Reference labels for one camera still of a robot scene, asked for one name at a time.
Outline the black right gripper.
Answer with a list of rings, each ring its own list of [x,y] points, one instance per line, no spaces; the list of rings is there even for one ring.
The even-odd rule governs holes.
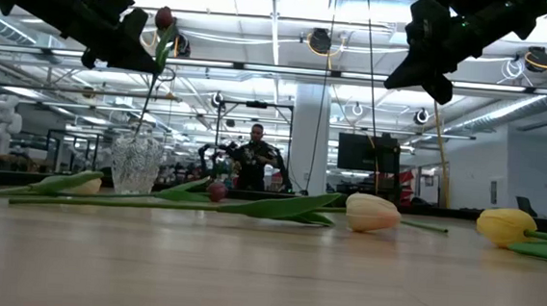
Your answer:
[[[482,56],[481,41],[462,16],[452,17],[450,9],[436,0],[417,0],[410,11],[408,54],[384,85],[393,89],[421,86],[436,103],[444,105],[454,96],[443,68],[453,69],[469,57]]]

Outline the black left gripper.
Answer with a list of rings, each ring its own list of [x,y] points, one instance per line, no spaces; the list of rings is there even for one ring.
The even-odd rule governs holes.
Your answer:
[[[95,69],[96,60],[108,67],[154,73],[158,65],[141,43],[149,19],[133,0],[75,0],[68,36],[86,47],[81,63]]]

